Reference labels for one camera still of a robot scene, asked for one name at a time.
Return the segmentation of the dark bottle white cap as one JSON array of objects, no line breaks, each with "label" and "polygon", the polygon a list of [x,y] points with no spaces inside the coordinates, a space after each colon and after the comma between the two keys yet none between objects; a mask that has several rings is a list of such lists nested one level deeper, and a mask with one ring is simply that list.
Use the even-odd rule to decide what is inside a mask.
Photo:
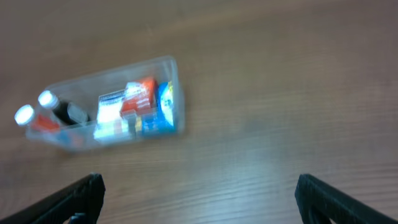
[{"label": "dark bottle white cap", "polygon": [[50,110],[62,123],[73,126],[85,126],[91,121],[89,114],[77,104],[60,99],[49,90],[43,91],[38,102],[41,107]]}]

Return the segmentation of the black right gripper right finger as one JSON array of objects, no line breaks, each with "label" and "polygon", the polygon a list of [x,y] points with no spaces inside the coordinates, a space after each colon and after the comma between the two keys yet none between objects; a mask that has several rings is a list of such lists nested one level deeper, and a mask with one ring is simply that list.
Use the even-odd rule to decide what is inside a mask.
[{"label": "black right gripper right finger", "polygon": [[304,224],[397,224],[397,220],[310,174],[299,176],[295,199]]}]

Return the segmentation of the red white small box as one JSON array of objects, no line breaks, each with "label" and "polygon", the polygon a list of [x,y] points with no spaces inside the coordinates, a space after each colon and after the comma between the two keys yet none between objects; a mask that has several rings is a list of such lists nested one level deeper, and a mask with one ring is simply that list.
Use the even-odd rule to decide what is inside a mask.
[{"label": "red white small box", "polygon": [[120,110],[121,116],[149,113],[155,108],[157,87],[157,81],[153,77],[145,77],[127,83],[125,98]]}]

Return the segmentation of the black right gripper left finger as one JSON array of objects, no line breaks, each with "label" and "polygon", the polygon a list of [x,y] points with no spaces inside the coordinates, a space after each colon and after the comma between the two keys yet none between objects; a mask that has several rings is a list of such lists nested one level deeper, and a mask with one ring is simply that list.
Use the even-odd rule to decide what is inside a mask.
[{"label": "black right gripper left finger", "polygon": [[1,223],[96,223],[105,191],[102,175],[90,173]]}]

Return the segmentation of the orange vitamin tube white cap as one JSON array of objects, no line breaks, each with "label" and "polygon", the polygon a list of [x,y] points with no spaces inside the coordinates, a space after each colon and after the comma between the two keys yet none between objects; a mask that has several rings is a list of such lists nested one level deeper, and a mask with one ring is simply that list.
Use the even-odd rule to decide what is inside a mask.
[{"label": "orange vitamin tube white cap", "polygon": [[20,107],[14,115],[14,120],[19,126],[30,127],[39,132],[55,133],[60,130],[58,123],[42,114],[37,114],[31,105]]}]

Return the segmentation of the white Hansaplast box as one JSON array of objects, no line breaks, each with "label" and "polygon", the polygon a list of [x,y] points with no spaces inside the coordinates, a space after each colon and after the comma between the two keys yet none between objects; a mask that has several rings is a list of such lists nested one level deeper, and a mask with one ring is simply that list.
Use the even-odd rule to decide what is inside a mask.
[{"label": "white Hansaplast box", "polygon": [[125,90],[118,90],[98,98],[97,125],[93,133],[95,140],[119,142],[132,139],[129,123],[120,113],[125,98]]}]

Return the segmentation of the blue yellow VapoDrops box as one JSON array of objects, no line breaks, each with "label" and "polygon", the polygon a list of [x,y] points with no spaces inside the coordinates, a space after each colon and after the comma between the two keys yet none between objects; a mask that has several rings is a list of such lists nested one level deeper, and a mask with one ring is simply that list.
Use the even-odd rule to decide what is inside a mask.
[{"label": "blue yellow VapoDrops box", "polygon": [[163,82],[157,90],[155,112],[136,118],[135,129],[140,136],[174,133],[177,128],[174,121],[174,93],[171,82]]}]

